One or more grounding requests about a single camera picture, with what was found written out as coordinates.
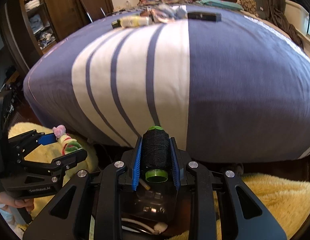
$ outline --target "metal screw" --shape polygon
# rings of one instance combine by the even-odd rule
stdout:
[[[234,171],[226,171],[225,172],[225,175],[229,178],[233,178],[235,176],[235,173]]]
[[[188,163],[188,166],[190,166],[191,168],[197,168],[198,167],[198,163],[197,162],[190,162]]]
[[[87,171],[85,170],[80,170],[79,172],[77,172],[77,176],[79,176],[80,178],[85,177],[87,175]]]
[[[124,163],[122,161],[118,161],[118,162],[115,162],[114,165],[116,168],[121,168],[124,166]]]

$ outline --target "plush toy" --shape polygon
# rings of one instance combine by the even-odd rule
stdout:
[[[77,142],[76,139],[71,138],[67,133],[66,133],[66,128],[63,125],[59,125],[57,127],[53,128],[53,132],[58,139],[58,142],[62,146],[62,155],[64,156],[65,154],[72,153],[74,151],[77,151],[82,148],[82,146]]]

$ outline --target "dark curtain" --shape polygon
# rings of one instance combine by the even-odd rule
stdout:
[[[266,19],[286,32],[290,38],[303,49],[303,41],[298,36],[295,27],[290,24],[285,15],[285,0],[263,0]]]

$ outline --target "yellow blanket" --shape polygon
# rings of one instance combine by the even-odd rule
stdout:
[[[51,133],[52,130],[33,124],[18,123],[13,126],[9,132],[9,137],[36,129],[37,132]],[[64,184],[69,178],[80,169],[86,169],[92,172],[98,164],[96,152],[92,146],[89,146],[82,138],[71,135],[87,151],[88,157],[77,167],[66,172]],[[54,143],[48,146],[39,146],[25,159],[36,162],[50,163],[52,159],[61,156],[61,146]],[[302,226],[308,215],[310,214],[310,183],[296,182],[287,179],[281,179],[265,174],[256,174],[242,178],[250,189],[257,195],[263,204],[273,214],[279,224],[286,232],[287,239],[290,239]],[[44,206],[51,200],[52,196],[37,198],[34,201],[35,209],[32,217],[35,218]],[[216,223],[218,240],[221,239],[220,220]],[[90,240],[93,240],[94,220],[91,222]],[[188,232],[180,236],[175,236],[170,240],[187,240]]]

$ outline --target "small bottle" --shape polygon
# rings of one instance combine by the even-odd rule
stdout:
[[[130,1],[126,1],[125,5],[126,5],[126,9],[131,9],[132,8],[132,5],[131,5]]]
[[[132,28],[145,25],[151,25],[153,22],[150,17],[141,17],[141,16],[128,16],[118,19],[117,21],[112,22],[113,29],[118,27]]]

